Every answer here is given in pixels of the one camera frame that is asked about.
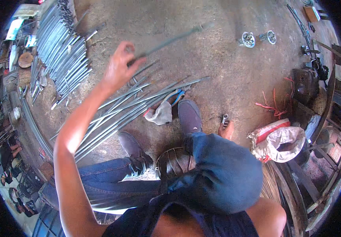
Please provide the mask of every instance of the fingers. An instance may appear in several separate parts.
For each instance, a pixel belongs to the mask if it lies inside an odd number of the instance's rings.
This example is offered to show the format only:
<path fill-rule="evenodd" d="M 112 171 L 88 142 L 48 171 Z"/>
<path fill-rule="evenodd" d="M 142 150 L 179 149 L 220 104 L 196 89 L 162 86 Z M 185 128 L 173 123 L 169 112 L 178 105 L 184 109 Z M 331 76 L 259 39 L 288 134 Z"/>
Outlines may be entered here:
<path fill-rule="evenodd" d="M 223 123 L 220 123 L 218 131 L 222 131 L 223 130 Z"/>
<path fill-rule="evenodd" d="M 135 52 L 134 44 L 130 41 L 122 41 L 115 52 L 123 52 L 126 50 L 126 47 L 130 48 L 132 52 Z"/>
<path fill-rule="evenodd" d="M 125 55 L 123 57 L 123 59 L 124 59 L 125 63 L 127 64 L 131 60 L 135 59 L 135 55 L 133 53 L 127 53 L 127 55 Z"/>
<path fill-rule="evenodd" d="M 135 63 L 132 64 L 127 70 L 127 74 L 129 75 L 129 77 L 134 75 L 134 73 L 138 70 L 139 66 L 142 63 L 145 63 L 146 60 L 147 60 L 147 58 L 140 58 L 140 59 L 136 60 Z"/>
<path fill-rule="evenodd" d="M 229 121 L 229 124 L 227 125 L 227 127 L 225 129 L 230 131 L 230 132 L 233 132 L 234 131 L 234 122 Z"/>

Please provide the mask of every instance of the red string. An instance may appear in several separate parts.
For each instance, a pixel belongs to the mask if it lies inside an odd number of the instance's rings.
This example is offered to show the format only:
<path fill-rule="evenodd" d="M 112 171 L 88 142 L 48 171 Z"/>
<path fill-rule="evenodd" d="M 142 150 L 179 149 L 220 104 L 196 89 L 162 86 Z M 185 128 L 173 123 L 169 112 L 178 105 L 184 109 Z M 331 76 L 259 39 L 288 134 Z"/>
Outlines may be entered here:
<path fill-rule="evenodd" d="M 268 102 L 265 98 L 265 94 L 263 91 L 263 97 L 264 97 L 264 101 L 265 101 L 265 105 L 262 105 L 260 103 L 255 103 L 255 105 L 261 106 L 263 108 L 269 109 L 269 110 L 273 110 L 274 111 L 274 116 L 278 117 L 278 119 L 281 119 L 281 115 L 286 114 L 288 112 L 288 107 L 290 106 L 290 110 L 292 111 L 292 98 L 295 92 L 295 87 L 294 87 L 294 81 L 290 78 L 285 77 L 284 79 L 286 79 L 287 81 L 290 81 L 291 84 L 291 94 L 289 96 L 289 94 L 285 94 L 284 97 L 284 103 L 283 103 L 283 107 L 285 107 L 285 109 L 283 111 L 279 111 L 277 108 L 277 104 L 276 104 L 276 89 L 273 88 L 273 102 L 274 102 L 274 107 L 271 107 L 268 105 Z"/>

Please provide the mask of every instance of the cardboard box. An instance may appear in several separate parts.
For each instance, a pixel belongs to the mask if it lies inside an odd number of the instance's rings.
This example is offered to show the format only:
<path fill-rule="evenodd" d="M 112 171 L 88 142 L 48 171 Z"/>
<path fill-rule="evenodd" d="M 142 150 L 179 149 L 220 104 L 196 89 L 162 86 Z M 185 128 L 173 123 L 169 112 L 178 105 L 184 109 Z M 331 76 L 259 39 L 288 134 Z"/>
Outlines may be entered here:
<path fill-rule="evenodd" d="M 315 9 L 315 7 L 304 7 L 307 18 L 310 22 L 318 22 L 320 21 L 320 16 L 318 14 L 318 11 Z"/>

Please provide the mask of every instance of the jeans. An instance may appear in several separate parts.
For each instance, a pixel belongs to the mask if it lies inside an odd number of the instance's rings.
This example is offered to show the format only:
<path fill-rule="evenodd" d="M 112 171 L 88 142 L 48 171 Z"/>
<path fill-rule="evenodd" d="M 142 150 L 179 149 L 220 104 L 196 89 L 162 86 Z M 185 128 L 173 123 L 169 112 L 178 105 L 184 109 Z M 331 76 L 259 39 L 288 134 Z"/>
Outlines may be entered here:
<path fill-rule="evenodd" d="M 122 181 L 138 175 L 128 157 L 79 169 L 95 211 L 148 204 L 164 192 L 178 192 L 194 205 L 215 213 L 236 213 L 252 206 L 263 183 L 262 164 L 248 149 L 216 134 L 196 132 L 185 139 L 196 167 L 170 185 L 161 181 Z"/>

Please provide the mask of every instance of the blue shirt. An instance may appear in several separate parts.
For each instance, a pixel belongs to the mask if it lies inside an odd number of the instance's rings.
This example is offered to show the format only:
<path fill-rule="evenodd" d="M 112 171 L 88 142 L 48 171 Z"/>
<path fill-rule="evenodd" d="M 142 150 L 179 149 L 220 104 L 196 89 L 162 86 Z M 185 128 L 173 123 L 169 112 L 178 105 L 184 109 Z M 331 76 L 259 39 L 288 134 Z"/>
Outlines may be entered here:
<path fill-rule="evenodd" d="M 205 236 L 257 237 L 257 231 L 245 211 L 223 215 L 201 210 L 194 202 L 177 193 L 163 194 L 149 204 L 127 210 L 107 227 L 102 236 L 151 236 L 160 215 L 172 204 L 183 206 L 198 224 Z"/>

